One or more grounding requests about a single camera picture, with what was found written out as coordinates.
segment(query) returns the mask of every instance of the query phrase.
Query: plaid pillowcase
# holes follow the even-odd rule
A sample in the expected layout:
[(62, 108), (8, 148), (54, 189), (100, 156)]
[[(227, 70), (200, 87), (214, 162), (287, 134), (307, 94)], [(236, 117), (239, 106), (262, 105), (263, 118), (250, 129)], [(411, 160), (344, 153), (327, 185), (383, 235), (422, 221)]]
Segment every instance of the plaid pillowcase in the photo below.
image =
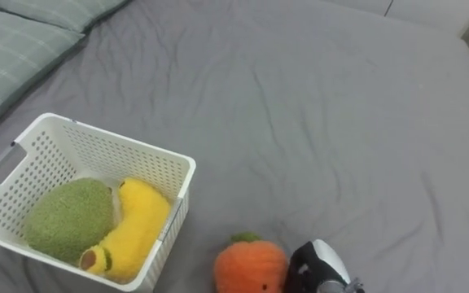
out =
[(82, 37), (0, 12), (0, 115)]
[(0, 0), (0, 10), (82, 33), (127, 0)]

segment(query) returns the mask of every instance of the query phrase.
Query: stuffed toy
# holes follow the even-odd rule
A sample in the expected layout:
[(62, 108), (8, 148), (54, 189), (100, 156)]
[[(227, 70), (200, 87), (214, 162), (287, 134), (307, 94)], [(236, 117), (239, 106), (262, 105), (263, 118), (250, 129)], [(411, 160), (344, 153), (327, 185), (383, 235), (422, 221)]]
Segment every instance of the stuffed toy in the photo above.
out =
[(122, 222), (100, 243), (85, 251), (81, 269), (128, 283), (137, 277), (155, 243), (171, 206), (146, 182), (126, 178), (119, 188)]
[(253, 233), (237, 234), (215, 260), (218, 293), (280, 293), (288, 259), (277, 245)]
[(24, 220), (23, 236), (33, 249), (72, 265), (113, 229), (112, 190), (82, 178), (55, 187)]

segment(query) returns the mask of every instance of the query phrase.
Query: white wall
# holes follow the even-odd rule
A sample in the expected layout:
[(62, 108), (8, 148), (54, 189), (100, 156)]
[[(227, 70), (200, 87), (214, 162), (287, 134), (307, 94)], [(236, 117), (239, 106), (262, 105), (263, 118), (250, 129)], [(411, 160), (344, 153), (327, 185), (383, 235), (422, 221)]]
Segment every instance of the white wall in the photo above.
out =
[(460, 37), (469, 25), (469, 0), (394, 0), (387, 16), (443, 29)]

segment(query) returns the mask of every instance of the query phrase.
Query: gray bedsheet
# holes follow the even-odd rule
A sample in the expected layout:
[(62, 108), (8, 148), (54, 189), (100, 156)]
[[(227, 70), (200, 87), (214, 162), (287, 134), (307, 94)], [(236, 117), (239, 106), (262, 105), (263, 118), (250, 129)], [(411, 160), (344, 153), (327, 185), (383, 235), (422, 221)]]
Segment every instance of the gray bedsheet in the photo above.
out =
[[(194, 157), (156, 292), (212, 292), (230, 234), (336, 249), (375, 293), (469, 292), (469, 52), (312, 0), (133, 0), (0, 124), (55, 112)], [(0, 248), (0, 293), (113, 292)]]

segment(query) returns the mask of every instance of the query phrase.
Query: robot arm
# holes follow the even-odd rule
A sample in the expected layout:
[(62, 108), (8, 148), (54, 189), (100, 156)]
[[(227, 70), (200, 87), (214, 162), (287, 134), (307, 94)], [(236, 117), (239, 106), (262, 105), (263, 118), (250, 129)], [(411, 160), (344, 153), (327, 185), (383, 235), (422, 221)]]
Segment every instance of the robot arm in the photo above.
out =
[(343, 261), (322, 240), (307, 242), (292, 255), (284, 293), (365, 293), (358, 279), (350, 282)]

